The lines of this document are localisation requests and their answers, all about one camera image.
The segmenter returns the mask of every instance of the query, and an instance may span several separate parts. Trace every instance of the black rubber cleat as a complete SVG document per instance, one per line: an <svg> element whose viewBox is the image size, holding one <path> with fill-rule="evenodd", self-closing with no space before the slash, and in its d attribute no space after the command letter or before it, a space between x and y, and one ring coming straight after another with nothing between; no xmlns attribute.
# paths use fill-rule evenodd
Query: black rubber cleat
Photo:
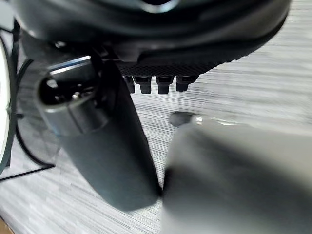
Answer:
<svg viewBox="0 0 312 234"><path fill-rule="evenodd" d="M191 122L192 116L194 116L195 113L192 112L173 112L169 117L169 122L171 125L175 127L180 127L183 124Z"/></svg>

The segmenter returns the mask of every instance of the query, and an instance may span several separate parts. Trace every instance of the metal pin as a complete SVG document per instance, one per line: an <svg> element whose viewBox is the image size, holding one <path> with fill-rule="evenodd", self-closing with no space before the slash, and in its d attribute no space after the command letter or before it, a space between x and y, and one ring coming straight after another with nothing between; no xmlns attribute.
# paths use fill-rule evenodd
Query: metal pin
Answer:
<svg viewBox="0 0 312 234"><path fill-rule="evenodd" d="M80 97L80 92L75 92L72 97L74 100L77 100Z"/></svg>

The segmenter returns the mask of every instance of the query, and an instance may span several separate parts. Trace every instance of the wire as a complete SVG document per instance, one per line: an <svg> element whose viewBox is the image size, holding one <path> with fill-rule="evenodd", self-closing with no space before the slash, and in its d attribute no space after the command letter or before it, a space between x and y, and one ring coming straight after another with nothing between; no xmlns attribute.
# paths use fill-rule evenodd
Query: wire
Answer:
<svg viewBox="0 0 312 234"><path fill-rule="evenodd" d="M9 33L13 34L13 46L12 46L12 54L11 54L10 59L12 61L13 67L14 67L14 74L16 74L16 76L15 76L15 78L16 78L16 93L18 93L18 90L20 88L21 80L22 80L23 76L25 75L25 72L27 71L27 69L30 66L30 64L32 64L33 60L32 59L26 59L24 61L24 63L22 64L19 72L17 72L18 60L19 60L19 47L20 47L20 45L19 45L20 26L19 26L18 22L16 20L14 20L14 29L12 31L4 29L4 28L0 28L0 30L3 30L5 32L9 32ZM34 156L31 153L31 151L26 146L24 140L22 139L22 136L20 134L20 129L19 129L19 125L18 124L16 124L15 134L16 134L17 141L18 141L20 147L22 148L22 150L25 152L25 154L34 163L36 163L36 164L38 164L38 165L40 165L42 167L39 168L39 169L36 169L36 170L25 172L25 173L12 175L12 176L8 176L8 177L5 177L5 178L0 178L0 182L3 182L5 180L9 180L9 179L13 179L13 178L17 178L17 177L21 177L21 176L25 176L25 175L28 175L28 174L31 174L31 173L47 170L47 169L55 167L54 164L44 162L44 161L38 159L36 156Z"/></svg>
<svg viewBox="0 0 312 234"><path fill-rule="evenodd" d="M32 64L33 60L32 59L26 59L23 63L23 65L21 66L18 74L16 75L16 92L18 93L19 89L20 89L20 83L21 80L23 78L23 76L25 75L25 72L27 71L27 68L30 66L30 64ZM44 161L41 161L40 159L38 159L37 157L35 157L30 150L28 149L28 147L26 146L24 140L22 139L22 136L20 134L20 129L19 129L19 125L16 125L16 139L19 142L20 147L22 148L22 150L28 155L28 157L35 162L36 164L42 165L42 166L46 166L46 167L51 167L54 166L53 164L50 163L46 163Z"/></svg>

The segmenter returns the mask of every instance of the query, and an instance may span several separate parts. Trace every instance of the screw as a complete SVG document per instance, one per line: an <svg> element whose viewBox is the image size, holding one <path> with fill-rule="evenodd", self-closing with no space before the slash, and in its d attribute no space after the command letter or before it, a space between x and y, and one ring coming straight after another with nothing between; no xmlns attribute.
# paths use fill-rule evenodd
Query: screw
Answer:
<svg viewBox="0 0 312 234"><path fill-rule="evenodd" d="M74 100L77 100L80 97L80 92L75 92L72 97Z"/></svg>
<svg viewBox="0 0 312 234"><path fill-rule="evenodd" d="M66 43L63 41L57 41L54 45L56 48L63 48L66 46Z"/></svg>

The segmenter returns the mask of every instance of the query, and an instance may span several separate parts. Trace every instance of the gray wood-grain floor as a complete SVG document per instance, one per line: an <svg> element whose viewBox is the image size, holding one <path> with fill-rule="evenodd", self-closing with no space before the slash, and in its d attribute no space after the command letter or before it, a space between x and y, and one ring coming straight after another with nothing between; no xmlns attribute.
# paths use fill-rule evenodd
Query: gray wood-grain floor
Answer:
<svg viewBox="0 0 312 234"><path fill-rule="evenodd" d="M152 94L132 96L161 182L176 130L168 123L172 111L253 123L312 124L311 22L312 1L295 0L281 32L250 56L201 75L188 92L175 92L173 84L168 95L160 96L154 81ZM4 174L35 167L15 143L12 168ZM160 208L161 202L128 214L111 208L62 150L56 168L0 184L0 215L17 234L157 234Z"/></svg>

